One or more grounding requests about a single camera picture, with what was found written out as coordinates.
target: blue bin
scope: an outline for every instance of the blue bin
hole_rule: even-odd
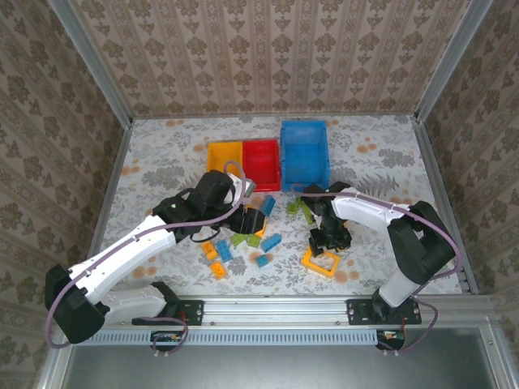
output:
[[[317,184],[328,188],[330,158],[326,122],[294,121],[281,126],[281,190],[290,192],[292,184]]]

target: yellow bin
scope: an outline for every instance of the yellow bin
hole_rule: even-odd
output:
[[[242,142],[217,142],[208,145],[208,171],[218,170],[224,171],[225,162],[235,160],[242,164]],[[240,177],[240,173],[235,166],[229,167],[229,172],[236,177]]]

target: plastic bin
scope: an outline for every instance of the plastic bin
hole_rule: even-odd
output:
[[[330,159],[326,122],[283,122],[281,126],[281,190],[293,184],[317,184],[328,188]]]
[[[208,145],[208,171],[223,172],[225,162],[228,160],[235,160],[239,164],[243,164],[242,142],[217,142]],[[240,177],[240,172],[234,165],[229,167],[229,172]]]
[[[275,139],[243,142],[243,170],[255,182],[255,192],[281,188],[279,148]]]

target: floor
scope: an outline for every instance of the floor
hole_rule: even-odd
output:
[[[133,229],[162,199],[193,187],[206,170],[210,142],[278,139],[288,118],[205,118],[137,120],[105,231],[103,248]],[[412,117],[351,116],[320,118],[328,124],[331,182],[350,182],[359,190],[396,203],[424,200],[434,204],[427,173],[414,136]],[[138,267],[119,288],[139,288],[163,280],[178,295],[350,295],[372,294],[396,268],[387,234],[348,223],[352,246],[341,254],[332,279],[301,266],[310,226],[301,212],[287,215],[293,194],[272,193],[277,204],[268,218],[265,237],[274,233],[282,243],[271,263],[255,264],[261,250],[246,243],[231,248],[227,277],[216,280],[199,245],[185,240]],[[260,206],[265,193],[247,200]],[[208,230],[198,237],[207,237]],[[216,239],[227,239],[225,231]],[[424,291],[460,293],[455,276],[437,280]]]
[[[153,357],[148,347],[76,347],[63,388],[98,387],[497,388],[475,328],[434,330],[398,357],[374,346],[186,346],[169,357]]]

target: yellow square frame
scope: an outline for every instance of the yellow square frame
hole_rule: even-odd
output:
[[[321,274],[322,276],[332,278],[333,275],[335,274],[335,270],[337,270],[337,267],[339,266],[341,257],[339,257],[338,255],[332,254],[332,253],[328,253],[327,251],[324,252],[324,255],[326,255],[327,257],[330,257],[334,260],[332,268],[330,270],[323,269],[322,267],[317,266],[315,263],[310,262],[310,259],[311,259],[311,248],[310,247],[307,248],[307,252],[302,257],[301,264],[304,267],[306,267],[308,270],[312,270],[312,271],[315,271],[315,272]]]

